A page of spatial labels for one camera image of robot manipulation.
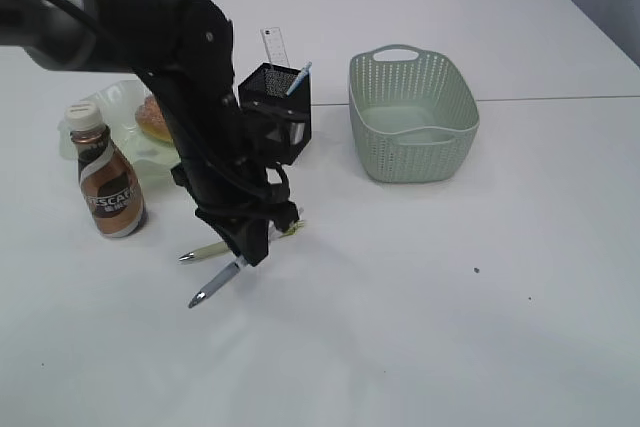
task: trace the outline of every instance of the pen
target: pen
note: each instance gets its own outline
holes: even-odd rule
[[[293,227],[291,227],[289,230],[287,230],[287,232],[285,232],[278,238],[289,237],[290,235],[295,234],[298,230],[304,227],[304,223],[304,220],[299,220]],[[182,263],[195,262],[197,260],[226,254],[227,252],[229,252],[229,250],[230,249],[227,244],[225,244],[224,242],[217,242],[215,244],[207,245],[205,247],[192,250],[191,252],[187,252],[186,254],[181,255],[178,260]]]
[[[309,69],[310,68],[311,68],[311,62],[307,62],[307,65],[305,65],[302,68],[302,70],[300,71],[298,76],[294,79],[294,81],[289,86],[289,90],[287,90],[287,93],[285,94],[287,97],[290,96],[293,93],[293,91],[296,90],[298,88],[298,86],[302,83],[302,80],[307,75],[309,75]]]
[[[299,209],[298,215],[301,215],[302,211],[303,209]],[[276,239],[279,239],[285,234],[283,234],[282,232],[279,232],[276,229],[276,226],[271,224],[269,226],[269,232],[268,232],[269,243],[271,243]],[[238,273],[247,265],[249,265],[249,262],[247,261],[247,259],[244,258],[244,256],[239,255],[238,257],[236,257],[234,261],[227,264],[227,266],[224,269],[218,272],[218,274],[209,283],[207,283],[204,287],[202,287],[198,291],[198,293],[193,296],[193,298],[191,299],[191,302],[189,302],[189,308],[193,309],[196,305],[201,304],[202,302],[207,300],[209,297],[215,294],[218,290],[220,290],[225,284],[227,284],[231,279],[233,279],[236,275],[238,275]]]
[[[193,299],[191,299],[191,302],[189,302],[189,308],[193,309],[196,305],[207,300],[218,290],[220,290],[223,285],[233,279],[238,274],[238,272],[240,272],[247,265],[249,265],[249,262],[247,262],[247,259],[245,259],[243,256],[240,256],[236,258],[236,260],[227,264],[224,269],[218,272],[218,275],[216,275],[211,282],[202,287],[200,291],[193,296]]]

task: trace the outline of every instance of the white bottle cap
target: white bottle cap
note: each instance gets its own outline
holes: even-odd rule
[[[64,120],[67,121],[71,130],[80,132],[93,130],[104,123],[98,106],[88,101],[69,107],[64,113]]]

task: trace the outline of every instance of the coffee bottle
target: coffee bottle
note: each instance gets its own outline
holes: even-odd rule
[[[93,220],[105,237],[125,237],[146,218],[142,190],[131,164],[111,140],[92,102],[69,107],[65,120],[78,150],[78,182]]]

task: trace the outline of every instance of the donut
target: donut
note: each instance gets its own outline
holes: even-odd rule
[[[136,122],[142,132],[148,136],[162,142],[173,143],[171,133],[169,133],[160,111],[160,106],[158,106],[158,102],[156,102],[156,98],[153,95],[144,99],[144,104],[136,110]]]

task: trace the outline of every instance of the green plastic basket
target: green plastic basket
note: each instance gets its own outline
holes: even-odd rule
[[[387,50],[408,50],[417,57],[374,58]],[[382,182],[448,179],[478,130],[478,108],[453,62],[408,45],[388,45],[351,59],[349,106],[360,161]]]

